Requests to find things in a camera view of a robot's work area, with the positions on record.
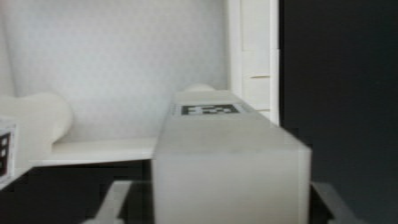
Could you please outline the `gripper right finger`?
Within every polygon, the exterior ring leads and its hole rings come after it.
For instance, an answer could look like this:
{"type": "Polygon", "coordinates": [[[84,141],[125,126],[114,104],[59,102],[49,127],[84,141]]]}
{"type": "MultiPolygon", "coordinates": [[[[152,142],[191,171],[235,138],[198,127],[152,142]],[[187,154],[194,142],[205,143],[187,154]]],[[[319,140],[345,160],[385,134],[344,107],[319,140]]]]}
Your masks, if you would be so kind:
{"type": "Polygon", "coordinates": [[[356,215],[329,183],[312,183],[310,224],[356,224],[356,215]]]}

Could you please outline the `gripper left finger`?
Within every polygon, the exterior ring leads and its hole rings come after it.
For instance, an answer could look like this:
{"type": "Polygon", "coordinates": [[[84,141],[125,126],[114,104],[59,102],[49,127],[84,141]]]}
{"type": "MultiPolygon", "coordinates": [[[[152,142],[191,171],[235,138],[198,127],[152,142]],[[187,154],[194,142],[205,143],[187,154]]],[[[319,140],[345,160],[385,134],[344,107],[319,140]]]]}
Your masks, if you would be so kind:
{"type": "Polygon", "coordinates": [[[148,181],[116,181],[97,215],[82,224],[154,224],[154,192],[148,181]]]}

